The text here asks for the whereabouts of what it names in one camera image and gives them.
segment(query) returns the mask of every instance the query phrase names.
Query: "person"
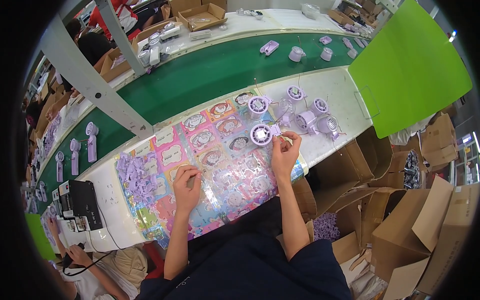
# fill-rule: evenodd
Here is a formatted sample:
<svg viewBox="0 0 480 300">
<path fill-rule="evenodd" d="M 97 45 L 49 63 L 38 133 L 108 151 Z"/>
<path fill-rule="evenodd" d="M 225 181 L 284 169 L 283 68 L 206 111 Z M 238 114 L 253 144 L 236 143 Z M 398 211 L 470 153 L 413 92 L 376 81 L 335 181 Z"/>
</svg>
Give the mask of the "person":
<svg viewBox="0 0 480 300">
<path fill-rule="evenodd" d="M 78 245 L 65 248 L 59 238 L 57 222 L 49 218 L 47 224 L 61 257 L 67 253 L 73 259 L 73 263 L 65 269 L 66 274 L 80 272 L 104 255 L 94 253 L 92 259 Z M 63 270 L 57 271 L 53 266 L 48 269 L 68 300 L 133 300 L 147 275 L 147 260 L 140 249 L 135 245 L 117 250 L 73 276 L 67 276 Z"/>
<path fill-rule="evenodd" d="M 290 182 L 299 156 L 301 137 L 280 143 L 273 137 L 272 169 L 281 207 L 281 224 L 286 251 L 271 230 L 244 232 L 207 253 L 192 252 L 191 242 L 235 226 L 242 218 L 274 203 L 274 199 L 204 236 L 187 242 L 189 215 L 197 206 L 201 171 L 194 166 L 178 169 L 173 182 L 177 210 L 165 258 L 163 278 L 145 279 L 137 299 L 351 299 L 343 272 L 333 254 L 331 242 L 310 243 Z M 193 187 L 187 182 L 194 177 Z"/>
<path fill-rule="evenodd" d="M 154 10 L 147 8 L 135 14 L 130 8 L 130 5 L 137 4 L 138 0 L 111 0 L 111 2 L 120 25 L 123 27 L 123 31 L 125 31 L 129 40 L 134 39 L 141 31 L 152 25 L 155 16 Z M 112 35 L 108 30 L 107 25 L 105 25 L 97 6 L 93 8 L 88 25 L 82 31 L 82 35 L 87 33 L 90 29 L 95 28 L 97 24 L 103 29 L 105 36 L 111 41 Z"/>
<path fill-rule="evenodd" d="M 78 46 L 80 52 L 85 56 L 87 61 L 94 67 L 94 69 L 100 73 L 103 62 L 105 61 L 107 54 L 112 49 L 111 43 L 105 36 L 95 32 L 89 32 L 79 38 L 82 26 L 80 25 L 80 21 L 78 19 L 72 19 L 65 27 L 70 37 Z M 74 87 L 68 81 L 66 81 L 63 76 L 61 76 L 61 80 L 63 86 L 65 87 L 65 94 L 58 102 L 54 103 L 48 108 L 46 113 L 48 121 L 52 121 L 57 116 L 60 109 L 67 105 L 70 97 L 76 97 L 79 95 L 79 92 L 75 90 Z"/>
</svg>

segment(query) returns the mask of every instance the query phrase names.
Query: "holographic sticker sheet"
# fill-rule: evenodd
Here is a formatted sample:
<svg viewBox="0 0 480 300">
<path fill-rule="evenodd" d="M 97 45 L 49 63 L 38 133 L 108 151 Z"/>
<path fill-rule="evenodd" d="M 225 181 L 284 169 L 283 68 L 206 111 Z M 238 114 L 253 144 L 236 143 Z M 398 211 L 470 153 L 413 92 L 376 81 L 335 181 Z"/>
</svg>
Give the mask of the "holographic sticker sheet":
<svg viewBox="0 0 480 300">
<path fill-rule="evenodd" d="M 189 240 L 237 219 L 278 193 L 271 170 L 272 144 L 258 147 L 250 140 L 254 125 L 274 120 L 269 112 L 262 120 L 249 118 L 246 103 L 255 95 L 251 90 L 220 100 L 116 157 L 126 202 L 146 239 L 168 247 L 176 209 L 173 181 L 182 165 L 195 165 L 203 174 L 199 204 L 190 214 Z M 297 160 L 291 180 L 303 176 Z"/>
</svg>

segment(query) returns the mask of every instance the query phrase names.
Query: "dark navy shirt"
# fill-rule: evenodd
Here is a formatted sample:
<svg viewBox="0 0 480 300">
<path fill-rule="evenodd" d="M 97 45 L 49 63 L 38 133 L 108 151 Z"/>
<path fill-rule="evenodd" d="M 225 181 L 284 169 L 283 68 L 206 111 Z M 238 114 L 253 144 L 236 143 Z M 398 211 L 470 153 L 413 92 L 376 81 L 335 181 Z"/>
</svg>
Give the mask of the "dark navy shirt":
<svg viewBox="0 0 480 300">
<path fill-rule="evenodd" d="M 172 280 L 145 279 L 139 300 L 157 299 L 350 300 L 332 244 L 317 240 L 289 261 L 277 239 L 261 234 L 233 238 Z"/>
</svg>

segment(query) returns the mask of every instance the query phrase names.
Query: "red shirt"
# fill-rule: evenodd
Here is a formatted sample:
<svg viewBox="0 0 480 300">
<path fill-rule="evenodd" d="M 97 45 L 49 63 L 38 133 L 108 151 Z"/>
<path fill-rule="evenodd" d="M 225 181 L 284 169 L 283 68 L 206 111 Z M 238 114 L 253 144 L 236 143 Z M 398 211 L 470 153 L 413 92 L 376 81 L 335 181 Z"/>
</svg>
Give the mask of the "red shirt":
<svg viewBox="0 0 480 300">
<path fill-rule="evenodd" d="M 130 8 L 130 6 L 128 4 L 130 2 L 130 0 L 111 0 L 111 2 L 112 2 L 113 10 L 115 12 L 118 10 L 118 8 L 121 5 L 125 5 L 122 9 L 123 10 L 127 9 L 128 11 L 130 11 L 130 14 L 132 15 L 133 18 L 138 19 L 137 15 L 133 12 L 133 10 Z M 103 21 L 102 15 L 100 14 L 100 10 L 98 9 L 97 6 L 95 6 L 95 8 L 93 8 L 92 13 L 90 14 L 90 20 L 88 21 L 88 27 L 95 28 L 97 24 L 103 29 L 103 32 L 105 33 L 105 36 L 107 37 L 107 39 L 111 40 L 112 35 L 110 34 L 110 31 L 108 30 L 107 25 Z M 140 32 L 141 32 L 140 29 L 135 30 L 134 32 L 132 32 L 128 36 L 128 39 L 132 40 Z"/>
</svg>

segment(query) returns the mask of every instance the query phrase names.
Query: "black machine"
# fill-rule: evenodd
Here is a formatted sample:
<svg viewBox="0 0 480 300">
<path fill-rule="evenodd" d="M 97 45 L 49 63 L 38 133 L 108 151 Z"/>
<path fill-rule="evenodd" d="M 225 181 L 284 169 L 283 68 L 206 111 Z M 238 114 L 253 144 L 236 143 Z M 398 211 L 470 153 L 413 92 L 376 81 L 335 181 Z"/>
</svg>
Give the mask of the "black machine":
<svg viewBox="0 0 480 300">
<path fill-rule="evenodd" d="M 92 182 L 68 180 L 52 192 L 52 197 L 57 215 L 70 221 L 70 231 L 103 228 Z"/>
</svg>

